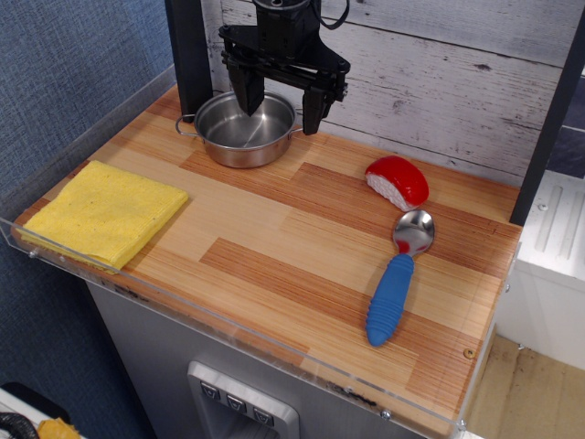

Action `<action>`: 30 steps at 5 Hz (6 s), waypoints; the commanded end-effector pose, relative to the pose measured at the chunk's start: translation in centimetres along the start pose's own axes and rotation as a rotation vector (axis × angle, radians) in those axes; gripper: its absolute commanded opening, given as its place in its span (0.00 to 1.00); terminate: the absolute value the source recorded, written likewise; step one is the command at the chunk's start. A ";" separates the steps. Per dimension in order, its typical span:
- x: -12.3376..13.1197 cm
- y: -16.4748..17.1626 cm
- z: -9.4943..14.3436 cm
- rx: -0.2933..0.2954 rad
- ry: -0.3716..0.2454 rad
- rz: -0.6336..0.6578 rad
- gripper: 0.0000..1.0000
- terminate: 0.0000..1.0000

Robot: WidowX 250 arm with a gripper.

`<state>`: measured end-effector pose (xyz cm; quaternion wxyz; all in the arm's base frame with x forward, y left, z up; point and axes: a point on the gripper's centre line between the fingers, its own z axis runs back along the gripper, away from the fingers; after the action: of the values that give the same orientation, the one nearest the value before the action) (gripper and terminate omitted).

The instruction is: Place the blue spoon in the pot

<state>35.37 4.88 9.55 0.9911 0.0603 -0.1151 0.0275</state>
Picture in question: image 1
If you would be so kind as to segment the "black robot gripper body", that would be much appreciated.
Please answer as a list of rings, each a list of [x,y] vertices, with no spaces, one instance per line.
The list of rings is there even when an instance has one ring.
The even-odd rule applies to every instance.
[[[254,26],[224,25],[223,62],[256,71],[270,79],[303,91],[311,88],[332,91],[335,102],[346,96],[346,74],[350,63],[321,39],[320,30],[341,27],[350,11],[327,23],[319,1],[255,1]]]

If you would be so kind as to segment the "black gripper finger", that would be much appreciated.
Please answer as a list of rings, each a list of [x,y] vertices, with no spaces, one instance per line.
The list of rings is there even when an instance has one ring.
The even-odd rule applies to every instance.
[[[328,116],[335,94],[332,91],[311,88],[303,94],[303,133],[316,134],[321,121]]]
[[[254,70],[230,65],[229,79],[240,109],[252,116],[264,99],[264,78]]]

